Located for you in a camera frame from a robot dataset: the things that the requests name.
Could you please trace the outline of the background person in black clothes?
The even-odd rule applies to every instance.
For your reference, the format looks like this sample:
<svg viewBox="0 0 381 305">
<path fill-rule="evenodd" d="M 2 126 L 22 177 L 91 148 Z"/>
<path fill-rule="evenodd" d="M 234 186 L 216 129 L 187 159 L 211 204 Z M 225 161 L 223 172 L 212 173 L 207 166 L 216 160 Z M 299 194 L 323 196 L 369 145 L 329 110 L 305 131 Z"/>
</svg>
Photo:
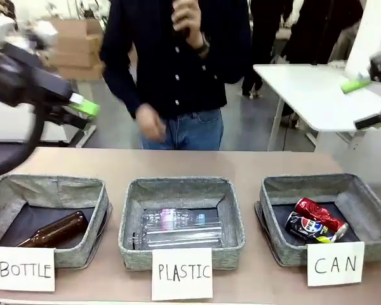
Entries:
<svg viewBox="0 0 381 305">
<path fill-rule="evenodd" d="M 360 0 L 251 0 L 251 65 L 268 64 L 281 20 L 291 29 L 281 56 L 291 64 L 327 64 L 340 33 L 363 15 Z"/>
</svg>

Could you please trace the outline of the white background table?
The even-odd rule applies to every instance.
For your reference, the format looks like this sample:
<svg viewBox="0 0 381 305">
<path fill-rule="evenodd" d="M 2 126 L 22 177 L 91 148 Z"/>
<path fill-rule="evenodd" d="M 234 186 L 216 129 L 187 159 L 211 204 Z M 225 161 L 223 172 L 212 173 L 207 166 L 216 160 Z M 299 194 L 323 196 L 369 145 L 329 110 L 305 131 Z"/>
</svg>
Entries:
<svg viewBox="0 0 381 305">
<path fill-rule="evenodd" d="M 381 113 L 381 96 L 365 88 L 344 94 L 348 79 L 327 65 L 254 65 L 255 72 L 278 94 L 279 102 L 267 146 L 273 151 L 285 104 L 318 132 L 354 132 L 354 122 Z"/>
</svg>

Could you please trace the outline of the crushed red soda can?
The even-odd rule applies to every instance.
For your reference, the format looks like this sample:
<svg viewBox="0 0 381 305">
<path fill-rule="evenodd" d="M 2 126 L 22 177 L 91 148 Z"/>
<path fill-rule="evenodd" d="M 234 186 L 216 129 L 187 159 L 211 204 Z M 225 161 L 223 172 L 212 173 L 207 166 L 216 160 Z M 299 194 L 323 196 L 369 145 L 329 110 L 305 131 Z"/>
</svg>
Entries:
<svg viewBox="0 0 381 305">
<path fill-rule="evenodd" d="M 346 221 L 332 216 L 330 211 L 309 198 L 301 198 L 295 205 L 295 211 L 301 216 L 322 223 L 340 239 L 347 232 L 349 225 Z"/>
</svg>

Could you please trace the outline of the person's blue jeans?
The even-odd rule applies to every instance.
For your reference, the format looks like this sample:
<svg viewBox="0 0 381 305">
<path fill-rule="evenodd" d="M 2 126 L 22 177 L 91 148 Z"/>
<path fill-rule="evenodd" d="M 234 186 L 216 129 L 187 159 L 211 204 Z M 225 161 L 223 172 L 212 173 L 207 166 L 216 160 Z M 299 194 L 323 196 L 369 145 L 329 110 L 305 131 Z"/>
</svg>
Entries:
<svg viewBox="0 0 381 305">
<path fill-rule="evenodd" d="M 217 151 L 220 149 L 224 124 L 220 109 L 194 112 L 177 118 L 163 119 L 164 140 L 148 140 L 142 136 L 143 149 Z"/>
</svg>

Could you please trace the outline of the clear plastic bottle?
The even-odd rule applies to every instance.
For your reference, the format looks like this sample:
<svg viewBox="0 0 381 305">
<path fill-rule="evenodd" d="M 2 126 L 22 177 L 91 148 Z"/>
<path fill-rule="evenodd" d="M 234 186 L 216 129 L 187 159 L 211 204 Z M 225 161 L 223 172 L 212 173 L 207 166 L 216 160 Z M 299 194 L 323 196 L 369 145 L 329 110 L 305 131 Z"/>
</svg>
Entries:
<svg viewBox="0 0 381 305">
<path fill-rule="evenodd" d="M 220 248 L 222 237 L 216 208 L 163 208 L 145 209 L 127 242 L 133 250 Z"/>
</svg>

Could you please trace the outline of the white paper label PLASTIC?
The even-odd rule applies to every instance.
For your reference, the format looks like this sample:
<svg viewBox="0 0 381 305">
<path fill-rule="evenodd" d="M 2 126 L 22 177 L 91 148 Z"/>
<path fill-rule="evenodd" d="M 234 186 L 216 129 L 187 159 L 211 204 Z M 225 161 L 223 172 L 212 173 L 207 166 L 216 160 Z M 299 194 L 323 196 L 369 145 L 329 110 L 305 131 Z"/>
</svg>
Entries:
<svg viewBox="0 0 381 305">
<path fill-rule="evenodd" d="M 211 299 L 212 269 L 211 248 L 153 250 L 151 299 Z"/>
</svg>

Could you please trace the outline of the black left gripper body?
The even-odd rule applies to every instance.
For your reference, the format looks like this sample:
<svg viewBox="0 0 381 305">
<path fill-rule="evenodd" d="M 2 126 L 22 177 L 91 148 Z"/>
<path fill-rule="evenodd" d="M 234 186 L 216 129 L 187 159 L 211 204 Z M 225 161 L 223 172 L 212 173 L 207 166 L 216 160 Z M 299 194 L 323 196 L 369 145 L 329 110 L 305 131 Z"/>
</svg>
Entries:
<svg viewBox="0 0 381 305">
<path fill-rule="evenodd" d="M 66 105 L 74 93 L 70 83 L 48 72 L 37 55 L 10 43 L 0 48 L 0 101 L 18 104 Z"/>
</svg>

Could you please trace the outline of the closed flat cardboard box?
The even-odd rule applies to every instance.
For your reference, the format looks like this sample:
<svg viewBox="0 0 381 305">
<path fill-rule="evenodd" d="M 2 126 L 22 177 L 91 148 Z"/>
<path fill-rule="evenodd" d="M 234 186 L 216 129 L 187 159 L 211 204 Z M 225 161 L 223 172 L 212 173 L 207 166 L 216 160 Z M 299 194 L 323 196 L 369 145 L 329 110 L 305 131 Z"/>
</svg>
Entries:
<svg viewBox="0 0 381 305">
<path fill-rule="evenodd" d="M 95 81 L 102 79 L 104 64 L 99 63 L 89 68 L 82 67 L 58 67 L 58 73 L 64 79 L 78 81 Z"/>
<path fill-rule="evenodd" d="M 43 62 L 53 67 L 90 68 L 100 63 L 99 49 L 102 37 L 61 37 L 55 46 L 40 51 Z"/>
</svg>

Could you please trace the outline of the grey fabric basket labelled bottle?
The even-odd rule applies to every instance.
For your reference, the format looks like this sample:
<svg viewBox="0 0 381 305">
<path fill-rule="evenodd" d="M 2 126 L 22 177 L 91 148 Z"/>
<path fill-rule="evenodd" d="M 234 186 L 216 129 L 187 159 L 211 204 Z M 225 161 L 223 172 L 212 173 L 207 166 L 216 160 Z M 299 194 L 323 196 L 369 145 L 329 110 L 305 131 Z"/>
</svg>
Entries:
<svg viewBox="0 0 381 305">
<path fill-rule="evenodd" d="M 93 259 L 111 215 L 105 182 L 101 179 L 59 175 L 11 174 L 0 177 L 0 239 L 25 204 L 32 207 L 92 210 L 81 241 L 55 250 L 56 268 L 83 269 Z"/>
</svg>

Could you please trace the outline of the brown glass bottle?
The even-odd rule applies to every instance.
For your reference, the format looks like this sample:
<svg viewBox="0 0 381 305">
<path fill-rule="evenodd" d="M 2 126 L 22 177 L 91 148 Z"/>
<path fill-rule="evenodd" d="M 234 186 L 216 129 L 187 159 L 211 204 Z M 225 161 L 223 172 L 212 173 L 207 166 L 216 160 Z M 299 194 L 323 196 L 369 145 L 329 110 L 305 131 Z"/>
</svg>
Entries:
<svg viewBox="0 0 381 305">
<path fill-rule="evenodd" d="M 38 229 L 17 247 L 57 248 L 81 233 L 85 233 L 88 221 L 82 211 L 76 211 Z"/>
</svg>

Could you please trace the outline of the white paper label CAN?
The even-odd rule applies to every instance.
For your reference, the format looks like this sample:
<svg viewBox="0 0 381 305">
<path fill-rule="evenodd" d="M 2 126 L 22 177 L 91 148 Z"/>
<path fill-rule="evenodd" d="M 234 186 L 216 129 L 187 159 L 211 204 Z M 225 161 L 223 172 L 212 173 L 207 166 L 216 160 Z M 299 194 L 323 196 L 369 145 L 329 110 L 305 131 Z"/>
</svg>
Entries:
<svg viewBox="0 0 381 305">
<path fill-rule="evenodd" d="M 321 287 L 360 283 L 364 248 L 362 241 L 308 245 L 307 285 Z"/>
</svg>

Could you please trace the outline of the grey fabric basket labelled can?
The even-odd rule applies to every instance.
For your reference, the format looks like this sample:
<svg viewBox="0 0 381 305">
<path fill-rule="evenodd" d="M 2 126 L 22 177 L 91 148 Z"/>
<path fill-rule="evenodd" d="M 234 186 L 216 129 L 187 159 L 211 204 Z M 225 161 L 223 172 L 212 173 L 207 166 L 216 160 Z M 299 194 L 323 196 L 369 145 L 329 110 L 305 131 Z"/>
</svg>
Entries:
<svg viewBox="0 0 381 305">
<path fill-rule="evenodd" d="M 332 217 L 347 223 L 346 232 L 337 242 L 362 241 L 365 261 L 381 261 L 380 199 L 357 175 L 336 173 L 271 176 L 262 181 L 255 211 L 279 265 L 306 265 L 307 245 L 314 243 L 285 228 L 302 198 L 315 201 Z"/>
</svg>

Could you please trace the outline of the person in dark shirt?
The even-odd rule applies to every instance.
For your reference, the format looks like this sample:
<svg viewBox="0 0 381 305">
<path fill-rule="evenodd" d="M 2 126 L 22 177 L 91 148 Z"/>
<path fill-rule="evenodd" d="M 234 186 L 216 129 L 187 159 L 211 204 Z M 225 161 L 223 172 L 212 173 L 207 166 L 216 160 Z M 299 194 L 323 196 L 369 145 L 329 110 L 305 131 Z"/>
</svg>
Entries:
<svg viewBox="0 0 381 305">
<path fill-rule="evenodd" d="M 100 59 L 109 90 L 132 116 L 143 104 L 162 118 L 221 108 L 225 86 L 249 67 L 247 0 L 198 0 L 205 57 L 174 30 L 172 2 L 111 0 Z"/>
</svg>

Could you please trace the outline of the grey fabric basket labelled plastic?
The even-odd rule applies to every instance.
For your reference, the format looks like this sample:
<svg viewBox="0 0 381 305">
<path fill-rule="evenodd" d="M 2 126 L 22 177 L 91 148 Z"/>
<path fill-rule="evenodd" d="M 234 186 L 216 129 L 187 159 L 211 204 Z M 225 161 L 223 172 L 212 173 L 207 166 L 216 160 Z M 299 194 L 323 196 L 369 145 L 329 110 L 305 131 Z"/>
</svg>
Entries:
<svg viewBox="0 0 381 305">
<path fill-rule="evenodd" d="M 163 208 L 216 208 L 223 224 L 223 244 L 212 248 L 213 269 L 238 267 L 246 236 L 231 181 L 221 177 L 153 177 L 135 179 L 127 188 L 117 240 L 127 269 L 152 268 L 152 250 L 133 250 L 127 238 L 140 227 L 145 209 Z"/>
</svg>

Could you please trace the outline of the black Pepsi can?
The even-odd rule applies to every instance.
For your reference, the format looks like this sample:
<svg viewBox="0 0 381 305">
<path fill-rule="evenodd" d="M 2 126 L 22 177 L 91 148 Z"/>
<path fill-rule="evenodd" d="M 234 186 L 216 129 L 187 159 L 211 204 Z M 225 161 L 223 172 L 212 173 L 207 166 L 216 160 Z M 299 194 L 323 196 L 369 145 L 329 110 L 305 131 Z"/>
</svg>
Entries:
<svg viewBox="0 0 381 305">
<path fill-rule="evenodd" d="M 337 240 L 336 234 L 325 225 L 303 217 L 296 212 L 292 212 L 288 216 L 285 229 L 287 232 L 295 234 L 304 240 L 317 243 L 334 243 Z"/>
</svg>

